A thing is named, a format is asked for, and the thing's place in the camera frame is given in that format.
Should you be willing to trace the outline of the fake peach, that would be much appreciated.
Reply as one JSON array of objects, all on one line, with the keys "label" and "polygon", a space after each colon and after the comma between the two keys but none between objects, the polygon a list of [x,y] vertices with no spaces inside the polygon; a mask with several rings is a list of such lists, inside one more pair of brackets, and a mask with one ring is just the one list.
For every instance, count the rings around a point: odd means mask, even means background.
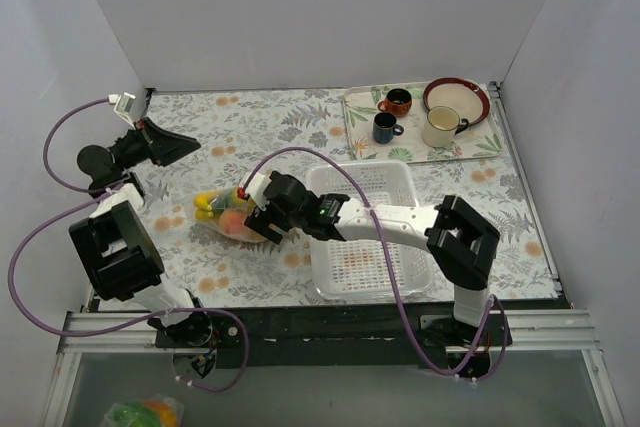
[{"label": "fake peach", "polygon": [[219,219],[221,232],[228,237],[241,237],[246,235],[244,225],[246,214],[238,210],[225,210]]}]

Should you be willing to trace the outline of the clear zip top bag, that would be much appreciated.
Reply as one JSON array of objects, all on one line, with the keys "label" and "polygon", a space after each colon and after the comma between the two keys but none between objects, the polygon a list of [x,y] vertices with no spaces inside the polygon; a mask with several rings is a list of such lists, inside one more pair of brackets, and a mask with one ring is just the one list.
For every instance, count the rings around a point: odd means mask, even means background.
[{"label": "clear zip top bag", "polygon": [[266,242],[265,237],[245,225],[256,204],[241,197],[240,190],[241,187],[230,187],[192,194],[187,197],[185,212],[197,225],[228,239],[251,244]]}]

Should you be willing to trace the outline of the yellow green fake mango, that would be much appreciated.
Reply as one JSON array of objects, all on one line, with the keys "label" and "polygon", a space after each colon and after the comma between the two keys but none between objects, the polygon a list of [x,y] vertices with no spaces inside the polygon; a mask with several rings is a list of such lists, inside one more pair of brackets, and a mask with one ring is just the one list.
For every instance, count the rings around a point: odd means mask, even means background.
[{"label": "yellow green fake mango", "polygon": [[238,195],[236,188],[218,190],[210,202],[213,211],[241,208],[246,201]]}]

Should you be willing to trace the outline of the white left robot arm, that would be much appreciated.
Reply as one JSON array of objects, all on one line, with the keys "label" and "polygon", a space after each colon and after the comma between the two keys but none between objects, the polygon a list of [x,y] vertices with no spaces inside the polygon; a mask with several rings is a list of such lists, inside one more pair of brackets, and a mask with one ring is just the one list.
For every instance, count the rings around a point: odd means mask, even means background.
[{"label": "white left robot arm", "polygon": [[148,321],[171,340],[193,347],[213,340],[214,326],[201,303],[166,275],[163,261],[137,212],[144,190],[130,168],[146,160],[168,166],[198,150],[194,138],[158,127],[144,118],[110,147],[89,145],[77,156],[92,179],[97,209],[74,223],[69,234],[89,281],[103,300],[132,301],[160,315]]}]

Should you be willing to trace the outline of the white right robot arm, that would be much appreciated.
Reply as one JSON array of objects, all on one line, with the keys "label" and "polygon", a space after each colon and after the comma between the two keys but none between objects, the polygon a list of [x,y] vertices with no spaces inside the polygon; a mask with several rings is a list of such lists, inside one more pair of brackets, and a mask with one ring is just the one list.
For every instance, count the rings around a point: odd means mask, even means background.
[{"label": "white right robot arm", "polygon": [[429,252],[454,285],[452,330],[464,344],[475,344],[489,331],[484,311],[489,302],[489,274],[500,233],[465,200],[448,195],[435,206],[369,207],[345,194],[316,195],[291,175],[257,175],[248,187],[266,223],[265,237],[281,239],[272,226],[298,228],[317,241],[388,243]]}]

